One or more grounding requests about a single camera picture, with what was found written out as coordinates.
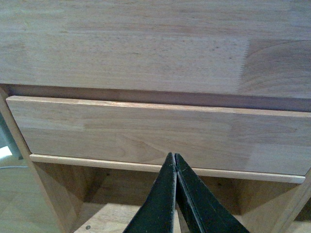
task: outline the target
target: wooden shelf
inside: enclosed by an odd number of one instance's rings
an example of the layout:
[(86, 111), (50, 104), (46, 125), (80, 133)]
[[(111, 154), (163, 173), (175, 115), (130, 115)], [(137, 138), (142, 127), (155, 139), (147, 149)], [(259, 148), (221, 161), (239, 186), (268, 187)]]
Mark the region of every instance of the wooden shelf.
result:
[[(157, 173), (100, 169), (73, 232), (83, 233), (90, 226), (94, 233), (122, 232), (146, 200)], [(220, 202), (239, 220), (239, 207), (231, 179), (202, 178)], [(177, 212), (174, 232), (180, 233)]]

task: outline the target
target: wooden desk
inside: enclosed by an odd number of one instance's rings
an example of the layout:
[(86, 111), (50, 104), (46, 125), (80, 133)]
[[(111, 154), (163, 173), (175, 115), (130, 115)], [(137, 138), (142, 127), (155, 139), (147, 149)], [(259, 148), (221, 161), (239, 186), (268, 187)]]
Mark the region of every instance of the wooden desk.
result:
[(110, 203), (127, 215), (121, 232), (137, 208), (119, 182), (135, 196), (170, 151), (253, 233), (285, 231), (310, 198), (308, 2), (2, 9), (0, 110), (63, 232), (94, 210), (107, 216)]

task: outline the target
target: wood grain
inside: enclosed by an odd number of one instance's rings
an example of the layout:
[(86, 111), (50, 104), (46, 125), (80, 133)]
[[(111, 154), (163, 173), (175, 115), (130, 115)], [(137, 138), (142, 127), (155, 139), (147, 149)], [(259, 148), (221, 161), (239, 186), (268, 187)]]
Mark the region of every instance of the wood grain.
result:
[[(2, 12), (0, 83), (311, 96), (308, 1), (10, 1)], [(262, 40), (279, 46), (244, 61)]]
[(8, 88), (8, 93), (10, 96), (311, 112), (311, 101), (309, 99), (298, 98), (56, 86), (29, 86), (13, 84), (6, 85), (6, 87)]
[(256, 233), (282, 233), (294, 221), (311, 195), (311, 172), (300, 184), (241, 182), (239, 205), (243, 223)]
[(311, 41), (251, 40), (239, 91), (311, 99)]
[[(90, 226), (93, 233), (120, 233), (146, 200), (157, 173), (102, 169), (96, 186), (85, 199), (75, 233), (83, 233)], [(231, 180), (203, 178), (220, 202), (239, 218), (239, 208)], [(180, 233), (177, 212), (174, 232)]]
[[(132, 171), (159, 172), (161, 169), (161, 165), (117, 162), (99, 159), (83, 159), (65, 156), (44, 155), (44, 154), (31, 154), (30, 159), (33, 162), (103, 167), (103, 168), (124, 169)], [(264, 173), (264, 172), (228, 171), (228, 170), (217, 170), (207, 168), (193, 168), (193, 170), (197, 175), (209, 177), (225, 177), (233, 179), (275, 181), (285, 183), (303, 183), (305, 180), (304, 176), (284, 175), (284, 174)]]
[(96, 169), (81, 166), (34, 163), (54, 206), (63, 232), (70, 232), (79, 218), (83, 200), (93, 184)]
[(310, 169), (310, 113), (32, 97), (7, 102), (32, 153), (161, 165), (173, 151), (197, 168), (291, 175)]

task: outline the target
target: light wood surface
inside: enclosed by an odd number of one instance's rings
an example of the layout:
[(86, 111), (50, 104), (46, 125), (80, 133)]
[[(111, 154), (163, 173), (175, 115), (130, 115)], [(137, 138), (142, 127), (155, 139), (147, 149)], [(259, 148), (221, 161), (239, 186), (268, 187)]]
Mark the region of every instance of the light wood surface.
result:
[[(0, 166), (26, 166), (13, 156)], [(29, 168), (0, 169), (0, 232), (60, 233)]]
[(308, 1), (44, 0), (1, 8), (0, 83), (311, 97)]
[[(84, 233), (90, 226), (92, 233), (121, 233), (139, 207), (146, 200), (157, 173), (102, 169), (96, 185), (89, 190), (80, 218), (76, 223), (76, 233)], [(203, 178), (220, 202), (237, 218), (239, 208), (233, 184), (229, 179)], [(177, 212), (175, 212), (174, 232), (180, 233)]]
[(93, 183), (96, 169), (81, 166), (35, 163), (44, 189), (49, 193), (64, 232), (69, 232), (79, 217), (83, 200)]
[(311, 199), (303, 207), (295, 221), (285, 233), (309, 233), (311, 232)]
[(161, 165), (305, 175), (311, 113), (9, 97), (32, 153)]
[(31, 154), (29, 151), (29, 148), (28, 148), (23, 136), (21, 135), (19, 128), (16, 125), (16, 122), (14, 121), (12, 113), (11, 113), (11, 111), (10, 111), (6, 101), (5, 101), (6, 98), (8, 98), (7, 90), (5, 88), (3, 88), (2, 86), (0, 86), (0, 111), (1, 111), (1, 114), (2, 114), (2, 116), (5, 120), (5, 123), (7, 124), (7, 127), (10, 130), (10, 132), (11, 132), (11, 134), (12, 134), (12, 136), (13, 136), (16, 144), (17, 144), (17, 147), (18, 147), (21, 155), (23, 156), (23, 158), (27, 162), (27, 165), (28, 165), (30, 171), (34, 175), (34, 178), (39, 185), (39, 188), (42, 192), (44, 200), (46, 201), (47, 205), (50, 207), (52, 214), (55, 216), (55, 219), (57, 221), (57, 224), (58, 224), (61, 232), (65, 233), (66, 232), (65, 227), (62, 224), (61, 220), (57, 217), (57, 212), (54, 208), (54, 203), (50, 199), (50, 196), (55, 195), (55, 193), (47, 193), (45, 188), (43, 187), (43, 183), (41, 181), (41, 178), (38, 175), (38, 173), (36, 172), (35, 167), (29, 158), (29, 155)]
[(220, 95), (141, 90), (115, 90), (34, 85), (6, 85), (10, 96), (48, 97), (79, 100), (160, 103), (207, 107), (250, 108), (311, 112), (311, 101), (299, 98)]
[(311, 195), (311, 172), (303, 184), (243, 181), (239, 187), (242, 221), (251, 232), (285, 232)]
[[(98, 160), (98, 159), (82, 159), (82, 158), (72, 158), (72, 157), (44, 155), (44, 154), (31, 154), (30, 159), (33, 162), (103, 167), (103, 168), (124, 169), (133, 171), (159, 172), (161, 169), (161, 165), (117, 162), (117, 161)], [(233, 179), (276, 181), (285, 183), (303, 183), (305, 180), (304, 176), (284, 175), (284, 174), (264, 173), (264, 172), (229, 171), (229, 170), (217, 170), (207, 168), (193, 168), (193, 170), (196, 172), (197, 175), (210, 176), (210, 177), (227, 177)]]

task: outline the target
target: wooden side panel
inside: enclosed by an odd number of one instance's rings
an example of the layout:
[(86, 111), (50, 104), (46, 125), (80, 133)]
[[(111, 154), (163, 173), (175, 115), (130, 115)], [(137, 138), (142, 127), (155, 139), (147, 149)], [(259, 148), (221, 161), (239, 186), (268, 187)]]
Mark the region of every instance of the wooden side panel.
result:
[(244, 225), (252, 233), (282, 233), (311, 196), (311, 172), (300, 184), (242, 181), (239, 204)]
[(65, 232), (71, 232), (79, 218), (84, 198), (96, 173), (95, 168), (60, 164), (34, 163), (57, 218)]
[(53, 98), (10, 97), (32, 153), (305, 175), (311, 114)]
[(79, 208), (82, 205), (81, 199), (86, 194), (88, 185), (92, 182), (95, 170), (89, 167), (66, 170), (62, 169), (64, 165), (40, 163), (35, 165), (29, 158), (29, 148), (6, 104), (5, 99), (8, 96), (1, 88), (0, 97), (1, 114), (22, 156), (27, 161), (28, 167), (39, 184), (42, 195), (50, 206), (61, 232), (68, 233), (71, 225), (77, 218)]

